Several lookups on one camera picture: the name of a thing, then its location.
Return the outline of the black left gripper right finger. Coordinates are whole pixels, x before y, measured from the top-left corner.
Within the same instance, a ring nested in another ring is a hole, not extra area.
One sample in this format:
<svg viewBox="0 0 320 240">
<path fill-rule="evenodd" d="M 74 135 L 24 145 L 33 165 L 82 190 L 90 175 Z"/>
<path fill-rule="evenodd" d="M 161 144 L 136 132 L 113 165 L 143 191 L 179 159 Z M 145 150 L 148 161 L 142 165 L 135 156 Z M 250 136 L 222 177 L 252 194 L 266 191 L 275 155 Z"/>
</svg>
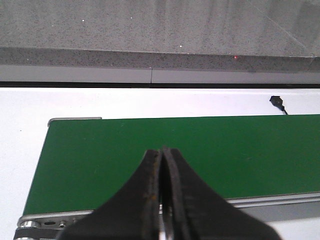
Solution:
<svg viewBox="0 0 320 240">
<path fill-rule="evenodd" d="M 269 225 L 232 206 L 177 148 L 162 150 L 161 196 L 166 230 L 175 240 L 279 240 Z"/>
</svg>

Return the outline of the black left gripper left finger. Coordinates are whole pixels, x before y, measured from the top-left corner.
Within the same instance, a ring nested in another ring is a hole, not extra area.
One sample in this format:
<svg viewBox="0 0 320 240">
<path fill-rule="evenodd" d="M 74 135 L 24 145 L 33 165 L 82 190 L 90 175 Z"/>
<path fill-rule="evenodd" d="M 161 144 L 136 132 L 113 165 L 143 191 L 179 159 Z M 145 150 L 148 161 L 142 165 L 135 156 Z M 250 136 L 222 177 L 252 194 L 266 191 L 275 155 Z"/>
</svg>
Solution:
<svg viewBox="0 0 320 240">
<path fill-rule="evenodd" d="M 107 202 L 66 227 L 59 240 L 157 240 L 160 152 L 147 150 L 129 180 Z"/>
</svg>

